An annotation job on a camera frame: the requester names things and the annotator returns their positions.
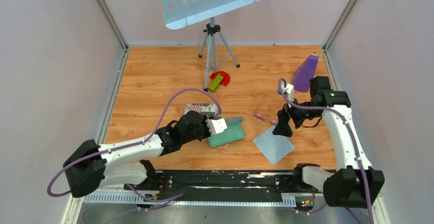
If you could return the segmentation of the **striped printed glasses pouch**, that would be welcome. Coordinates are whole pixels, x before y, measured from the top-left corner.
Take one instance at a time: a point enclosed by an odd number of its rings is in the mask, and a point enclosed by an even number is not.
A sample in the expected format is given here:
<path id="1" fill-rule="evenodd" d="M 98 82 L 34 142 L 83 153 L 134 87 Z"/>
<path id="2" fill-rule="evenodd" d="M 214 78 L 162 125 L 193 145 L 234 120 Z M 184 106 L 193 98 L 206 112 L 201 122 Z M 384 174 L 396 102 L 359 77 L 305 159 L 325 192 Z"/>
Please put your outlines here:
<path id="1" fill-rule="evenodd" d="M 214 116 L 219 112 L 219 109 L 213 103 L 189 103 L 184 106 L 183 112 L 187 114 L 189 111 L 198 112 L 203 116 Z"/>

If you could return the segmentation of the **blue cleaning cloth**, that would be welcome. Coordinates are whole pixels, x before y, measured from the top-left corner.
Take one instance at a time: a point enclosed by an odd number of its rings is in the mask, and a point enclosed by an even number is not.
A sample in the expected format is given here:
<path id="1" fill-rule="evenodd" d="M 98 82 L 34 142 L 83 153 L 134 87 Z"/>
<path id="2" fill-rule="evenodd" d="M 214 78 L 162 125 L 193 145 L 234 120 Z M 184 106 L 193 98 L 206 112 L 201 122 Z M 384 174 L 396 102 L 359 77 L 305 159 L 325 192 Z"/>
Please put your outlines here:
<path id="1" fill-rule="evenodd" d="M 253 139 L 253 143 L 265 156 L 271 165 L 276 165 L 286 155 L 295 149 L 291 141 L 284 136 L 274 135 L 273 130 L 275 126 L 261 133 Z"/>

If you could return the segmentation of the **grey glasses case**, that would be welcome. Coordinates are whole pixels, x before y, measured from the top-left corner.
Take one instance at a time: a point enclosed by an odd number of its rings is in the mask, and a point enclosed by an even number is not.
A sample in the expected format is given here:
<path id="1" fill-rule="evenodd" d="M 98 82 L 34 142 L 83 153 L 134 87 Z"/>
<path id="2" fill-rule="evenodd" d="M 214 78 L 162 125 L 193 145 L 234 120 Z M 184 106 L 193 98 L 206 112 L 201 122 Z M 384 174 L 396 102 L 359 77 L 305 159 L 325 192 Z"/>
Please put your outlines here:
<path id="1" fill-rule="evenodd" d="M 224 119 L 226 128 L 222 132 L 208 138 L 209 146 L 214 148 L 244 139 L 245 133 L 242 129 L 242 121 L 242 116 Z"/>

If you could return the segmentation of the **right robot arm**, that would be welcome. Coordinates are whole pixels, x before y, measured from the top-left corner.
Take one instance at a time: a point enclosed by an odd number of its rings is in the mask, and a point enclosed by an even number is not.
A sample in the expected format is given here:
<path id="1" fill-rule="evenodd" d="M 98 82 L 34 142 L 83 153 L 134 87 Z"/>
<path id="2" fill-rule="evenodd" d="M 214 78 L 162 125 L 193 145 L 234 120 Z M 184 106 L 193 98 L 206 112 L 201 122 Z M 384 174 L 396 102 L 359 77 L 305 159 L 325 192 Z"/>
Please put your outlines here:
<path id="1" fill-rule="evenodd" d="M 348 94 L 332 90 L 327 76 L 310 80 L 310 101 L 299 103 L 295 99 L 294 86 L 284 78 L 278 81 L 278 93 L 286 103 L 277 112 L 278 121 L 273 135 L 291 137 L 290 121 L 295 128 L 300 128 L 305 120 L 321 118 L 335 150 L 336 172 L 328 172 L 317 164 L 299 163 L 292 178 L 294 189 L 305 192 L 315 188 L 323 193 L 330 207 L 371 208 L 385 183 L 385 177 L 381 170 L 373 168 L 362 150 Z"/>

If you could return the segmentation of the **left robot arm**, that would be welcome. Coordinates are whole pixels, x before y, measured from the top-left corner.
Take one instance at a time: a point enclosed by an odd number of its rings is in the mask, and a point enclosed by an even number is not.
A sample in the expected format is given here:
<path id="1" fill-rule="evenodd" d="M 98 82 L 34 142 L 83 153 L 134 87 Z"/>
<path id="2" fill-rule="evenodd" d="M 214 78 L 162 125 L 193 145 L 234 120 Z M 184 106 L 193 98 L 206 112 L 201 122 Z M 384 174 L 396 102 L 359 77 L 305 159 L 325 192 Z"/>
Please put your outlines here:
<path id="1" fill-rule="evenodd" d="M 145 158 L 156 158 L 181 149 L 194 140 L 202 140 L 226 129 L 224 120 L 189 111 L 154 134 L 117 144 L 98 145 L 83 142 L 64 162 L 65 174 L 73 197 L 84 197 L 99 187 L 131 184 L 152 189 L 157 176 Z"/>

